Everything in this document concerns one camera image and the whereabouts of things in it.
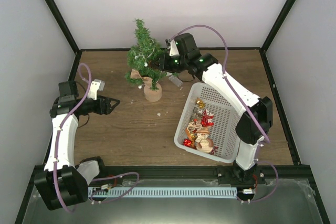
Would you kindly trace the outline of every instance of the plastic basket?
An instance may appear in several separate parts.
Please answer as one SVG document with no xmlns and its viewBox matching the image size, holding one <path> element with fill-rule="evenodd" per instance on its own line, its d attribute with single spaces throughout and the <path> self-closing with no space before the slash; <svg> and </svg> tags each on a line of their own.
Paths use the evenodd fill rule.
<svg viewBox="0 0 336 224">
<path fill-rule="evenodd" d="M 200 98 L 205 103 L 205 108 L 214 114 L 214 126 L 209 127 L 209 137 L 218 147 L 214 155 L 200 152 L 186 147 L 183 141 L 187 138 L 185 128 L 187 128 L 193 112 L 196 99 Z M 232 163 L 238 153 L 239 138 L 236 134 L 236 125 L 240 117 L 231 104 L 215 89 L 204 83 L 196 83 L 192 86 L 188 99 L 185 103 L 179 125 L 174 137 L 176 146 L 187 152 L 206 157 L 215 161 Z"/>
</svg>

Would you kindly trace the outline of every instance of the gray floor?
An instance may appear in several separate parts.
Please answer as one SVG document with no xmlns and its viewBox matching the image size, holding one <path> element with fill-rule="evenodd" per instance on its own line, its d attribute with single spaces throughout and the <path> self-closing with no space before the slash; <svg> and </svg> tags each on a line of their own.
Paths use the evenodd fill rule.
<svg viewBox="0 0 336 224">
<path fill-rule="evenodd" d="M 165 186 L 167 182 L 152 182 Z M 171 186 L 185 185 L 175 182 Z M 205 187 L 214 183 L 203 183 Z M 258 197 L 272 190 L 259 185 Z M 49 211 L 42 199 L 32 197 L 24 223 L 322 223 L 313 192 L 306 181 L 280 180 L 267 200 L 241 205 L 235 199 L 125 198 L 105 205 L 79 204 L 74 214 L 63 209 Z"/>
</svg>

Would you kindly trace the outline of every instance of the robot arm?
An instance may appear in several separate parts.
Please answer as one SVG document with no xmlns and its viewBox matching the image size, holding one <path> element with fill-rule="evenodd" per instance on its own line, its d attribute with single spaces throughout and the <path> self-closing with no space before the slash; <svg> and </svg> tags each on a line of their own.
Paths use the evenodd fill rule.
<svg viewBox="0 0 336 224">
<path fill-rule="evenodd" d="M 58 186 L 62 198 L 67 206 L 85 202 L 88 199 L 88 185 L 93 178 L 101 172 L 98 158 L 90 158 L 76 168 L 74 163 L 74 144 L 75 134 L 78 127 L 78 119 L 81 115 L 89 113 L 110 114 L 119 104 L 119 100 L 97 95 L 97 91 L 102 90 L 104 83 L 100 80 L 94 80 L 91 83 L 88 97 L 81 106 L 70 115 L 65 121 L 60 135 L 58 146 L 57 176 Z M 78 90 L 76 82 L 67 81 L 59 84 L 60 97 L 55 101 L 51 110 L 52 117 L 52 140 L 48 161 L 44 171 L 36 174 L 34 184 L 39 191 L 43 201 L 49 210 L 61 207 L 57 198 L 52 173 L 55 161 L 55 143 L 59 126 L 69 111 L 74 108 L 81 99 L 77 99 Z"/>
<path fill-rule="evenodd" d="M 240 116 L 236 126 L 236 133 L 240 138 L 236 163 L 242 170 L 251 169 L 255 165 L 257 148 L 264 137 L 223 78 L 222 65 L 211 54 L 202 55 L 193 36 L 189 33 L 180 34 L 166 42 L 167 52 L 160 57 L 159 62 L 152 62 L 151 66 L 167 72 L 187 70 L 189 74 L 216 89 L 234 107 Z M 227 72 L 224 74 L 267 133 L 272 126 L 272 101 L 268 97 L 261 99 L 244 88 Z"/>
</svg>

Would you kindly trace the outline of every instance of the black cable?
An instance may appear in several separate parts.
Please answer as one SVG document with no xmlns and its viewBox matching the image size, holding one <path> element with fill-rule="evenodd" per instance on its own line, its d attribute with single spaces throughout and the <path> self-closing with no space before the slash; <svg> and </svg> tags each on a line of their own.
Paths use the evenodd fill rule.
<svg viewBox="0 0 336 224">
<path fill-rule="evenodd" d="M 78 85 L 80 85 L 80 86 L 84 89 L 84 92 L 86 92 L 86 88 L 84 88 L 84 86 L 83 86 L 80 82 L 78 82 L 78 81 L 75 81 L 75 82 L 76 82 Z M 82 127 L 85 126 L 85 125 L 87 125 L 88 122 L 89 122 L 89 120 L 90 120 L 90 114 L 88 114 L 88 119 L 86 120 L 86 123 L 83 124 L 83 125 L 81 125 L 81 126 L 79 126 L 78 129 L 79 129 L 79 128 L 82 128 Z"/>
<path fill-rule="evenodd" d="M 179 76 L 177 76 L 177 78 L 178 78 L 180 81 L 183 81 L 183 82 L 191 82 L 191 81 L 194 81 L 194 80 L 195 80 L 195 76 L 193 76 L 193 79 L 192 79 L 192 80 L 189 80 L 189 81 L 181 80 L 181 79 L 179 78 Z"/>
<path fill-rule="evenodd" d="M 88 114 L 88 119 L 86 120 L 86 123 L 83 124 L 83 125 L 81 125 L 81 126 L 79 126 L 78 129 L 79 129 L 79 128 L 82 128 L 82 127 L 85 126 L 85 125 L 87 125 L 88 122 L 89 122 L 89 120 L 90 120 L 90 114 Z"/>
</svg>

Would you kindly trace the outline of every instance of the wooden tabletop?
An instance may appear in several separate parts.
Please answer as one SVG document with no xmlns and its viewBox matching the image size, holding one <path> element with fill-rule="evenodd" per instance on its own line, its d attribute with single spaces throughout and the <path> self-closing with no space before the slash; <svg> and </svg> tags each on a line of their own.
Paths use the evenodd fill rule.
<svg viewBox="0 0 336 224">
<path fill-rule="evenodd" d="M 224 59 L 221 50 L 210 53 L 219 61 Z M 164 78 L 159 82 L 162 86 L 161 100 L 151 103 L 144 98 L 143 89 L 131 86 L 124 78 L 130 70 L 126 63 L 127 52 L 85 51 L 80 62 L 89 65 L 93 79 L 105 81 L 105 88 L 99 94 L 119 99 L 120 105 L 110 115 L 91 113 L 89 123 L 77 129 L 76 164 L 84 158 L 100 156 L 106 165 L 113 166 L 224 165 L 186 152 L 174 144 L 175 131 L 185 101 L 191 86 L 198 80 L 184 82 L 178 88 L 168 78 Z M 251 92 L 273 100 L 257 50 L 231 50 L 227 71 Z M 182 73 L 180 78 L 187 80 L 191 76 Z M 78 75 L 76 80 L 87 87 Z M 259 159 L 275 165 L 292 165 L 274 100 L 273 105 L 274 124 L 269 132 L 271 144 L 261 149 Z M 81 116 L 79 125 L 86 120 L 86 116 Z"/>
</svg>

